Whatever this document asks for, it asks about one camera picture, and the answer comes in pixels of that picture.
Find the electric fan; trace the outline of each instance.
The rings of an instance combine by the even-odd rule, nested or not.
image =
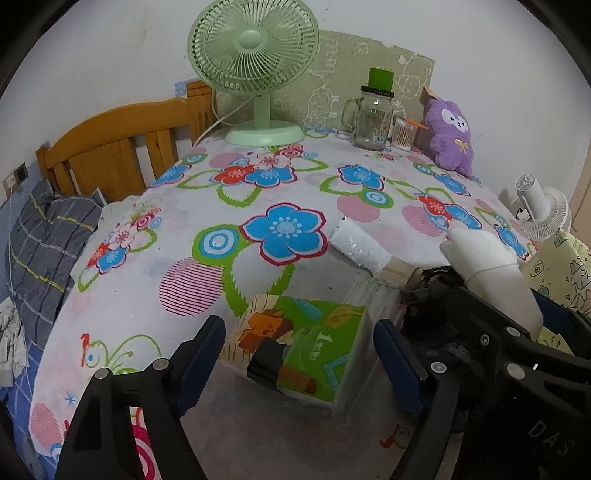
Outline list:
[[[299,142],[304,132],[271,120],[271,92],[306,71],[318,52],[314,14],[299,0],[217,0],[189,36],[189,59],[215,90],[255,97],[254,119],[234,126],[233,145],[268,147]]]
[[[559,228],[569,232],[571,214],[564,194],[552,187],[541,187],[532,174],[522,175],[515,182],[517,196],[530,214],[521,226],[535,242],[543,242]]]

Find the wooden headboard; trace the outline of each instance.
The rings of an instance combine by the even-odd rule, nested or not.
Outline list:
[[[145,135],[154,177],[178,160],[173,128],[188,125],[191,141],[213,122],[212,89],[204,82],[187,84],[187,98],[125,105],[94,116],[61,137],[51,148],[37,150],[43,177],[66,195],[90,195],[97,187],[110,202],[139,195],[147,185],[139,169],[133,137]]]

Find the fan stand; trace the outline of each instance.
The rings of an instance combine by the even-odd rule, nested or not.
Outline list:
[[[226,135],[232,145],[244,147],[279,147],[304,139],[303,130],[291,122],[271,120],[271,94],[255,98],[254,119],[233,127]]]

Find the fan base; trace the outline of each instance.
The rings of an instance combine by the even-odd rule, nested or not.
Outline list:
[[[233,127],[226,141],[243,147],[279,147],[298,143],[304,139],[303,130],[289,122],[271,120],[269,128],[257,128],[254,121]]]

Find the jar handle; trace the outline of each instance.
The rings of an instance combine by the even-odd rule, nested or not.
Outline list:
[[[349,131],[355,130],[355,122],[357,121],[357,110],[358,110],[358,98],[352,98],[345,102],[345,107],[343,108],[343,115],[340,117],[340,122],[343,124],[345,128]]]

